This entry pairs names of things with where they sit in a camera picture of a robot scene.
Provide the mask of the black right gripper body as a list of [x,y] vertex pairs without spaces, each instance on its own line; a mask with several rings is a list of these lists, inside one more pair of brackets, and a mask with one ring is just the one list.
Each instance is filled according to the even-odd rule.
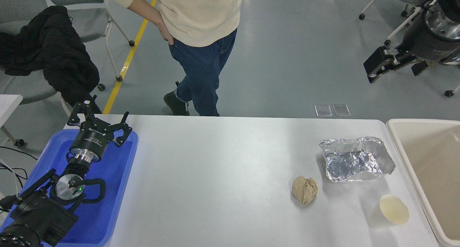
[[426,11],[417,16],[404,34],[399,50],[423,60],[442,60],[459,48],[459,40],[435,34],[427,25],[426,17]]

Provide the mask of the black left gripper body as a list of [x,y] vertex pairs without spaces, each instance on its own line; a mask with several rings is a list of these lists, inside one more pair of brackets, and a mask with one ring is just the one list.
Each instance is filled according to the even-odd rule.
[[90,120],[84,121],[70,146],[71,154],[76,156],[79,151],[88,150],[95,158],[101,158],[109,142],[114,139],[114,131],[109,129],[110,126],[110,123],[102,120],[96,120],[96,124]]

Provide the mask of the person's hand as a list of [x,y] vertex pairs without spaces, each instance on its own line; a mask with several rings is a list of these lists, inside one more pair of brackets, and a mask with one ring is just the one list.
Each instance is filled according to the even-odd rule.
[[174,45],[174,37],[171,35],[171,33],[168,31],[166,25],[163,23],[163,21],[159,22],[156,24],[156,27],[159,29],[159,32],[162,36],[162,38],[168,42],[169,45]]

